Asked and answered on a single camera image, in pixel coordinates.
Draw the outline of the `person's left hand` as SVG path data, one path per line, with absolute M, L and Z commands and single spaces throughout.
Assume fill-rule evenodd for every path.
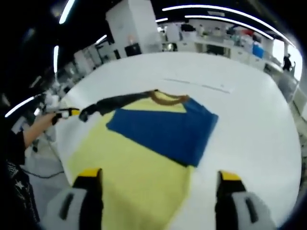
M 34 123 L 35 127 L 41 130 L 48 129 L 50 126 L 53 125 L 53 118 L 55 118 L 56 115 L 56 113 L 48 113 L 40 116 Z

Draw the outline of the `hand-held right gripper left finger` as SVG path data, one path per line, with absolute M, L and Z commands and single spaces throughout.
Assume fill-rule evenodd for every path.
M 42 219 L 43 230 L 100 230 L 104 203 L 103 171 L 82 171 L 67 188 L 47 205 Z

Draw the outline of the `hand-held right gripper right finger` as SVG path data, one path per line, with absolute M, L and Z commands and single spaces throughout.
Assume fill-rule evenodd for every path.
M 219 171 L 215 203 L 217 230 L 274 230 L 267 205 L 255 193 L 247 191 L 241 178 Z

